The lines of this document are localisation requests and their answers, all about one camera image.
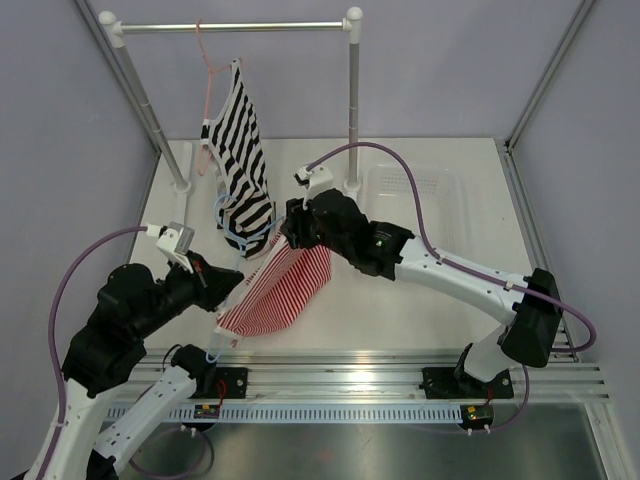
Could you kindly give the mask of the red white striped tank top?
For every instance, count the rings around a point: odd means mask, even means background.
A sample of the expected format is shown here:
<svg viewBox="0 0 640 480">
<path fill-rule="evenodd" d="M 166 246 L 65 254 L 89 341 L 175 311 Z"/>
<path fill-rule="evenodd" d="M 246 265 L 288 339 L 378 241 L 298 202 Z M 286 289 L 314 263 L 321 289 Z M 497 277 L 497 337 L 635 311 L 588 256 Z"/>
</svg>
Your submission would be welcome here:
<svg viewBox="0 0 640 480">
<path fill-rule="evenodd" d="M 331 252 L 323 246 L 293 249 L 276 235 L 261 266 L 216 319 L 215 332 L 235 342 L 289 328 L 332 276 Z"/>
</svg>

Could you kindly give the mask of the blue hanger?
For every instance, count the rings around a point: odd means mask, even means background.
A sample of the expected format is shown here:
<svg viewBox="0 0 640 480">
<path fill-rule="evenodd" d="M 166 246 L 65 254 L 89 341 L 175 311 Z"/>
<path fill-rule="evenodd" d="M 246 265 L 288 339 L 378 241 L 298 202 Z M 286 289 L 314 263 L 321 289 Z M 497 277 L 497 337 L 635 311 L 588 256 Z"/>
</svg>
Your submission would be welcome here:
<svg viewBox="0 0 640 480">
<path fill-rule="evenodd" d="M 230 237 L 236 242 L 238 251 L 234 264 L 234 270 L 239 271 L 241 263 L 248 259 L 248 250 L 252 244 L 257 244 L 258 240 L 263 237 L 267 240 L 265 248 L 267 250 L 272 248 L 272 237 L 275 234 L 276 228 L 284 220 L 283 216 L 276 215 L 272 220 L 268 221 L 263 227 L 261 227 L 256 233 L 248 235 L 246 238 L 234 233 L 229 226 L 229 221 L 224 218 L 222 213 L 222 205 L 228 201 L 235 200 L 235 197 L 221 193 L 214 203 L 214 220 L 216 226 L 219 227 L 225 236 Z M 214 333 L 211 336 L 211 340 L 207 349 L 205 350 L 205 360 L 209 364 L 213 364 L 218 361 L 222 356 L 222 353 L 229 344 L 239 339 L 239 336 L 233 332 L 229 333 L 226 327 L 215 326 Z"/>
</svg>

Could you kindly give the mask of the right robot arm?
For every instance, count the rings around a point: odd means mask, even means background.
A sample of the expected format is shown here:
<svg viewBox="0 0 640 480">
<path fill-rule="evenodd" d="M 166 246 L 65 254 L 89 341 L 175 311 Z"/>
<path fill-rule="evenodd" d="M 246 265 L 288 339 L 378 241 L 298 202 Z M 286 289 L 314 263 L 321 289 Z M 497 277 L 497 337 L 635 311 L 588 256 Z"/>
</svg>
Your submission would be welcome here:
<svg viewBox="0 0 640 480">
<path fill-rule="evenodd" d="M 487 394 L 514 365 L 544 368 L 552 354 L 563 310 L 554 276 L 497 273 L 444 251 L 398 225 L 369 220 L 336 189 L 285 204 L 281 231 L 294 249 L 323 246 L 365 275 L 431 288 L 492 317 L 498 328 L 468 344 L 450 380 L 466 397 Z"/>
</svg>

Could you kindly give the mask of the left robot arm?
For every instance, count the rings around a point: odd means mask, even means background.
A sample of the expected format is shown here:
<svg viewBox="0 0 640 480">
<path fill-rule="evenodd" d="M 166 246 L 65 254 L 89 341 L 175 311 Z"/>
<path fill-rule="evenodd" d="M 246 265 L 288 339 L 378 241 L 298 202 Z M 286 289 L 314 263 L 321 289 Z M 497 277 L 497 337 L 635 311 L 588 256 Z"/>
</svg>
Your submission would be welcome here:
<svg viewBox="0 0 640 480">
<path fill-rule="evenodd" d="M 97 294 L 87 324 L 71 340 L 62 396 L 28 479 L 115 479 L 167 415 L 190 397 L 217 390 L 216 366 L 201 348 L 181 347 L 148 391 L 111 427 L 107 413 L 146 356 L 144 341 L 195 306 L 213 313 L 244 280 L 190 252 L 162 280 L 144 265 L 114 270 Z"/>
</svg>

